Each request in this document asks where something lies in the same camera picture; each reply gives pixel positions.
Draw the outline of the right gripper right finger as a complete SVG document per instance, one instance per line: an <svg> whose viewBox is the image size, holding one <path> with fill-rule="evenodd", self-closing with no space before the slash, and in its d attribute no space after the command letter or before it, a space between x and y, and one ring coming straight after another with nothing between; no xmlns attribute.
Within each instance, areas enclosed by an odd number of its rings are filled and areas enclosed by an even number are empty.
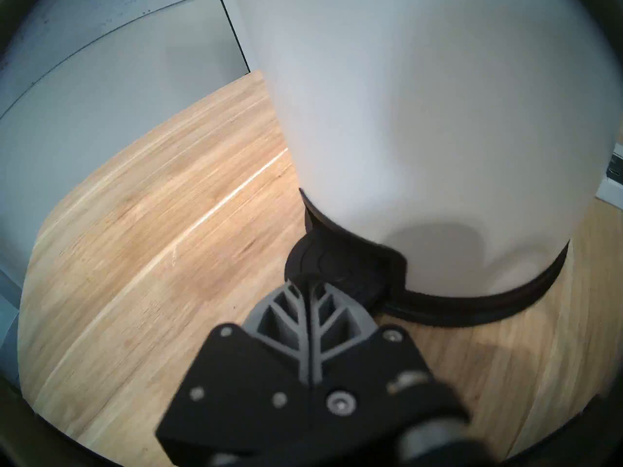
<svg viewBox="0 0 623 467"><path fill-rule="evenodd" d="M310 386L326 466L470 466L468 409L406 330L310 284Z"/></svg>

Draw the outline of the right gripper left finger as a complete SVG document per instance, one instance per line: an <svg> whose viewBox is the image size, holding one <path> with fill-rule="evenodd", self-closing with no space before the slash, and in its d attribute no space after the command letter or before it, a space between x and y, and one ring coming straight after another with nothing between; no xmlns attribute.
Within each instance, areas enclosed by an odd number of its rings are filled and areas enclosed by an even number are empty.
<svg viewBox="0 0 623 467"><path fill-rule="evenodd" d="M207 336L157 429L175 466L212 466L299 439L309 420L305 298L287 282L241 326Z"/></svg>

